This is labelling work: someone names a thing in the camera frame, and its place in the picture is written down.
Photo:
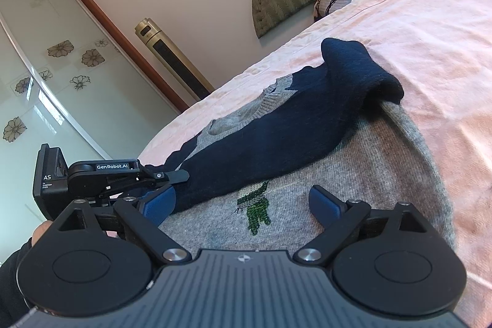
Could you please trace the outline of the person's left hand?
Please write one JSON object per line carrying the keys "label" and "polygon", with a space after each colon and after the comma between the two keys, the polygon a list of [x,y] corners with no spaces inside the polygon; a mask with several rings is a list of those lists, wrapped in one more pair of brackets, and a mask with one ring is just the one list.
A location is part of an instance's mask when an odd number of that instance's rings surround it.
{"label": "person's left hand", "polygon": [[[40,224],[33,232],[31,237],[31,246],[33,247],[37,241],[42,237],[42,235],[50,228],[52,222],[44,221]],[[117,238],[117,233],[115,231],[105,231],[104,234],[109,237]]]}

